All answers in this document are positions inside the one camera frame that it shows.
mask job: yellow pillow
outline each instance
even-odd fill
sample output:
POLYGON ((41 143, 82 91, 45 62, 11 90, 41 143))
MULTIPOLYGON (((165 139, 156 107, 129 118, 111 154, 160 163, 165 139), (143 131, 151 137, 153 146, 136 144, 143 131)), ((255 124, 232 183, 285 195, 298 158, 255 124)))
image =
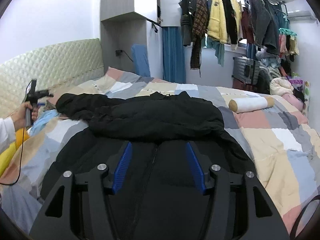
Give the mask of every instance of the yellow pillow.
POLYGON ((11 159, 17 151, 16 143, 10 144, 9 148, 0 154, 0 177, 9 166, 11 159))
MULTIPOLYGON (((10 161, 12 160, 14 154, 18 150, 18 148, 22 144, 22 135, 23 135, 23 129, 20 129, 16 132, 16 141, 12 144, 10 144, 9 148, 6 149, 3 153, 0 154, 0 177, 4 173, 5 169, 9 166, 10 161)), ((27 130, 24 130, 24 137, 23 141, 26 141, 30 138, 30 136, 27 133, 27 130)))

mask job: handheld device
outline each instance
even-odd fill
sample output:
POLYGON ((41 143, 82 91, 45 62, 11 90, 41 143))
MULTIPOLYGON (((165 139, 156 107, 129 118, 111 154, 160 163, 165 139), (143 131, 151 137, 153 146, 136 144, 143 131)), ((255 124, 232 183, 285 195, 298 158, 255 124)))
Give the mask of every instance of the handheld device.
MULTIPOLYGON (((32 105, 32 109, 37 107, 39 99, 43 97, 53 97, 53 94, 50 94, 48 89, 36 91, 36 85, 37 80, 32 79, 27 87, 26 97, 24 99, 24 102, 30 102, 30 104, 32 105)), ((33 125, 32 111, 29 108, 26 108, 26 127, 31 125, 33 125)))

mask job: yellow jacket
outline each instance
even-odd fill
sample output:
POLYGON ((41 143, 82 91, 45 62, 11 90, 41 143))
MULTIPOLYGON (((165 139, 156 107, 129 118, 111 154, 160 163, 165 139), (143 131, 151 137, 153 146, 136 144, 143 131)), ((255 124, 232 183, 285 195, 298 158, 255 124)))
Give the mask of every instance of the yellow jacket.
POLYGON ((212 0, 210 9, 210 19, 208 24, 208 35, 216 38, 222 44, 227 43, 226 16, 222 0, 212 0))

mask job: metal bolt head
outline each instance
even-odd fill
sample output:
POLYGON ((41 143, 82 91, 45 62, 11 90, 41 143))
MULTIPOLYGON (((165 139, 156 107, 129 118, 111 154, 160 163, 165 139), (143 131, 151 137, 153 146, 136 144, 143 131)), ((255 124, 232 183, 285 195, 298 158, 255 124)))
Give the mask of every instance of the metal bolt head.
POLYGON ((248 178, 253 178, 254 177, 254 173, 252 171, 247 171, 246 175, 248 178))
POLYGON ((63 173, 63 177, 69 178, 71 176, 72 172, 71 171, 65 171, 63 173))
POLYGON ((105 165, 104 163, 101 163, 101 164, 98 165, 97 168, 98 168, 98 170, 103 171, 103 170, 105 170, 107 168, 107 165, 105 165))
POLYGON ((213 169, 214 171, 219 171, 221 169, 221 167, 217 164, 214 164, 211 166, 211 169, 213 169))

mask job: person's arm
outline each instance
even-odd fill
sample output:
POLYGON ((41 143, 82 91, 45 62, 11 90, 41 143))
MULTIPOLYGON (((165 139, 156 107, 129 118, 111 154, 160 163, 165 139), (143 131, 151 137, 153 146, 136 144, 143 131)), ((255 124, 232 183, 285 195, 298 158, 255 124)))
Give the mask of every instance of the person's arm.
POLYGON ((6 119, 0 118, 0 154, 15 140, 16 131, 11 117, 7 117, 6 119))
MULTIPOLYGON (((30 102, 21 104, 21 106, 6 119, 0 118, 0 154, 16 140, 16 131, 26 126, 26 108, 32 109, 30 102)), ((32 119, 34 121, 38 117, 38 111, 39 108, 33 109, 32 119)))

